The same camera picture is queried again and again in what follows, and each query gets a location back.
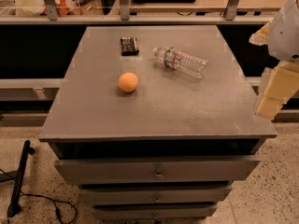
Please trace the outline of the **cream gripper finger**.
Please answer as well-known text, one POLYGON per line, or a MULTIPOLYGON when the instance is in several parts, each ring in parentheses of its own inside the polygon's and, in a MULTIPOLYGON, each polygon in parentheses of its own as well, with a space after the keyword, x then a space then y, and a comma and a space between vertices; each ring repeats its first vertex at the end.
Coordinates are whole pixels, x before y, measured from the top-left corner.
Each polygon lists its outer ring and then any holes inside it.
POLYGON ((262 73, 255 114, 273 119, 299 91, 299 64, 280 61, 274 69, 262 73))
POLYGON ((270 28, 270 22, 268 22, 260 30, 252 34, 251 37, 249 38, 250 44, 256 46, 267 45, 269 28, 270 28))

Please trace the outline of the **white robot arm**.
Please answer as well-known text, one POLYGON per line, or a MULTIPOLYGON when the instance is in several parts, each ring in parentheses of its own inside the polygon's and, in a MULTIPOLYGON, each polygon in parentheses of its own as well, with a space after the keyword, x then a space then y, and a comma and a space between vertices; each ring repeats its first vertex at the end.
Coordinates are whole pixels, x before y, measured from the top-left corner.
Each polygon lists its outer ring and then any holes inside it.
POLYGON ((268 47, 278 65, 265 68, 255 114, 273 119, 299 91, 299 0, 288 0, 275 18, 249 38, 250 44, 268 47))

